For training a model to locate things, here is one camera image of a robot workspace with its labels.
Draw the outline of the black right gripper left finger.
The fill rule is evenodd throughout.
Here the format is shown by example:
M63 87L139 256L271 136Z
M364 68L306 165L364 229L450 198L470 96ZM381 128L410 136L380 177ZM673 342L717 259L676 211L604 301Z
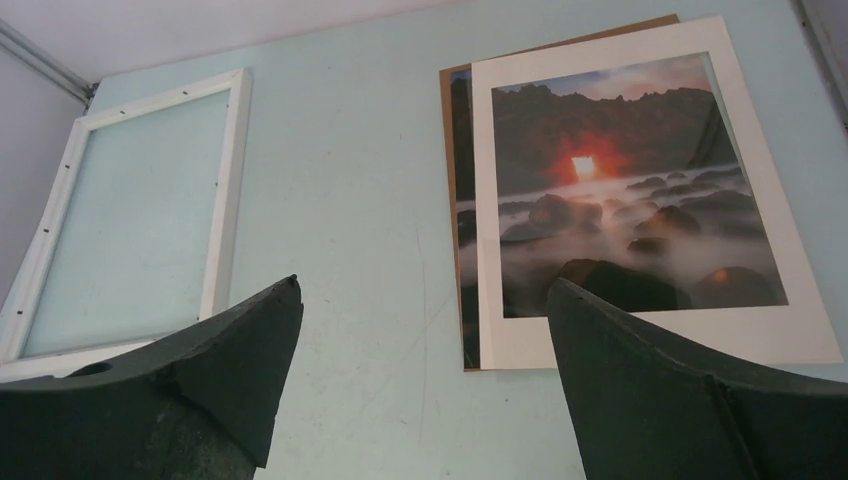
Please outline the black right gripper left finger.
M250 479L266 466L304 306L288 276L72 373L1 387L5 479Z

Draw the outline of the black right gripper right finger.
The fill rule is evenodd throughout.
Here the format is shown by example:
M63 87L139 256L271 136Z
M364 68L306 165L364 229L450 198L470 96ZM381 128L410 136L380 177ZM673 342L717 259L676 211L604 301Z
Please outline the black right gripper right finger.
M590 479L843 479L847 386L743 360L560 279L556 363Z

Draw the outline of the white photo mat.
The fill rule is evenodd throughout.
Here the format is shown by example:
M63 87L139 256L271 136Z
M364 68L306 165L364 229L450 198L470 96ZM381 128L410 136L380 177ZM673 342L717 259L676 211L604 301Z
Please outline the white photo mat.
M763 216L779 251L780 270L790 303L782 310L759 316L754 328L745 329L740 337L731 339L725 345L698 340L635 315L714 349L761 364L839 363L843 359L842 351L804 251L725 22L720 17L673 23L477 62L471 74L472 120L475 105L474 75L483 66L509 61L513 65L513 73L520 74L521 60L528 59L544 67L581 72L593 71L603 65L643 62L695 51L706 51L711 55L726 118L748 165L751 183L762 200Z

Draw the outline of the sunset landscape photo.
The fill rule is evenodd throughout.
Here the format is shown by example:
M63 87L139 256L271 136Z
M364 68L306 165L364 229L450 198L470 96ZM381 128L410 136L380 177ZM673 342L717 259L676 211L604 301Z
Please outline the sunset landscape photo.
M725 345L790 296L706 51L474 75L471 232L486 370L547 369L550 287Z

